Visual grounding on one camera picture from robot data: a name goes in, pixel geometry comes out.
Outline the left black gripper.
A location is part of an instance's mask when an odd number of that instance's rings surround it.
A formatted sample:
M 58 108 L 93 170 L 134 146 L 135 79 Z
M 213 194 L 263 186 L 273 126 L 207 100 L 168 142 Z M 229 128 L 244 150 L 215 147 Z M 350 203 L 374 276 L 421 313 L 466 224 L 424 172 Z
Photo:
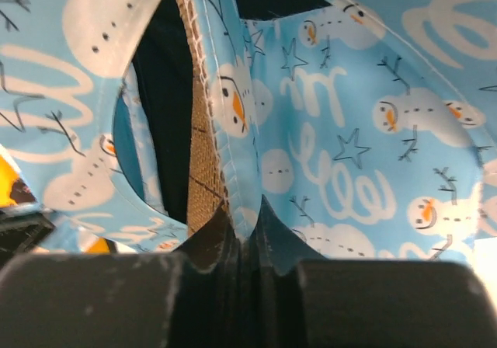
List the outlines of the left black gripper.
M 8 216 L 1 212 L 0 230 L 0 263 L 4 266 L 14 256 L 33 250 L 54 225 L 41 213 Z

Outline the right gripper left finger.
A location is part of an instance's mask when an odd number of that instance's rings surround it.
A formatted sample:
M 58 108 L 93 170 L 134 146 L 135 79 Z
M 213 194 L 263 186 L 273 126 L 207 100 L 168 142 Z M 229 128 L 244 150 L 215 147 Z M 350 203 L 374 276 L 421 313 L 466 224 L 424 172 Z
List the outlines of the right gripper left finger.
M 23 255 L 1 272 L 3 347 L 238 347 L 227 212 L 173 252 Z

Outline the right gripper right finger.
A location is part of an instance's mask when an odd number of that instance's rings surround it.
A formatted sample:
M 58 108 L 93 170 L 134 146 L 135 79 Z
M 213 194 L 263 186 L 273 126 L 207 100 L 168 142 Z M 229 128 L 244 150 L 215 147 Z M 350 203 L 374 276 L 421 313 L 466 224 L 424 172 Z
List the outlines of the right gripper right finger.
M 494 347 L 496 313 L 466 266 L 330 260 L 261 203 L 251 250 L 260 347 Z

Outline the blue snowman tent mat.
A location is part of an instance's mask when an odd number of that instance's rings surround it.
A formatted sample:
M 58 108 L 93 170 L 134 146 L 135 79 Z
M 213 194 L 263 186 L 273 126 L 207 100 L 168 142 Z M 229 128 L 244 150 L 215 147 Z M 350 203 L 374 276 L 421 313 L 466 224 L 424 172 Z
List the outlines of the blue snowman tent mat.
M 176 1 L 237 235 L 495 256 L 496 0 Z

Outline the blue snowman pet tent fabric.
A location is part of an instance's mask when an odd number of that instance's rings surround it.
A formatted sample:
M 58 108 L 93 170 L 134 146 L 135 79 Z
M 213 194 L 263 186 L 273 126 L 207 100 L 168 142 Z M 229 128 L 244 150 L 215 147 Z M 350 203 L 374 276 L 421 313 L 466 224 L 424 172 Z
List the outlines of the blue snowman pet tent fabric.
M 203 192 L 227 198 L 223 210 L 237 235 L 249 235 L 261 196 L 256 146 L 239 151 L 228 134 L 230 103 L 211 83 L 223 61 L 248 77 L 243 19 L 268 19 L 314 9 L 330 0 L 1 0 L 1 146 L 55 224 L 68 221 L 115 242 L 120 252 L 170 252 L 186 241 L 186 150 L 191 88 L 207 120 L 203 139 L 214 179 Z M 414 0 L 361 0 L 376 26 L 397 27 Z M 151 47 L 146 55 L 144 50 Z M 166 211 L 142 202 L 122 174 L 113 150 L 116 102 L 125 74 L 139 69 L 141 95 L 158 90 L 161 110 L 151 119 Z

